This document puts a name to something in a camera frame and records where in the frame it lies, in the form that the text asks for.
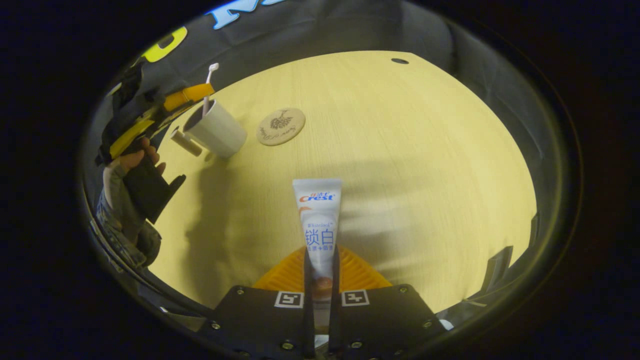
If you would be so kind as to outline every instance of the toothbrush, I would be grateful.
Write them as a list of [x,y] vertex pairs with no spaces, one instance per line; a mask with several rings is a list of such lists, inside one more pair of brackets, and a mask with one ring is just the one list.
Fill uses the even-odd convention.
[[[211,84],[211,74],[218,69],[219,64],[215,63],[209,66],[209,75],[207,75],[207,84]],[[202,118],[204,119],[205,115],[209,112],[209,97],[204,97],[204,103],[202,105]]]

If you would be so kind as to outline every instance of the small white tube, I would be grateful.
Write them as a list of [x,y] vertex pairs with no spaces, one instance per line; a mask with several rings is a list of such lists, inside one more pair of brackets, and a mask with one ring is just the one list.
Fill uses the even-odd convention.
[[333,252],[340,214],[340,179],[295,179],[298,213],[309,259],[314,269],[314,300],[331,297]]
[[173,130],[169,138],[180,145],[183,149],[190,152],[193,156],[199,156],[202,153],[202,148],[197,146],[196,143],[188,136],[181,133],[179,127],[176,127],[175,130]]

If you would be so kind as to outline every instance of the toothpaste tube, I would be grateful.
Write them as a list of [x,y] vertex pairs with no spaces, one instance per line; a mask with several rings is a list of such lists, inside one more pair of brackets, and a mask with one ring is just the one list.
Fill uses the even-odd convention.
[[293,181],[305,245],[314,269],[314,300],[331,297],[341,188],[340,179]]

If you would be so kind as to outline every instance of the round coaster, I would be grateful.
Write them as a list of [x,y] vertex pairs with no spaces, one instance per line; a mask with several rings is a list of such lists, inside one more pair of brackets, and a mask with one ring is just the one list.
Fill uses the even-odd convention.
[[260,122],[255,136],[264,145],[280,145],[293,139],[304,125],[305,114],[299,109],[279,109]]

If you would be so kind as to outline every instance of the white cylinder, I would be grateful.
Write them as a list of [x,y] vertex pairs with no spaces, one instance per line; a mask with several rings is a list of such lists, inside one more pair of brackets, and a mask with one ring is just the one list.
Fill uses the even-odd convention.
[[199,156],[202,153],[202,149],[181,133],[176,127],[171,133],[170,139],[180,145],[183,149],[190,152],[193,156]]
[[246,140],[246,131],[217,100],[204,117],[195,111],[184,124],[184,132],[196,143],[221,158],[237,153]]

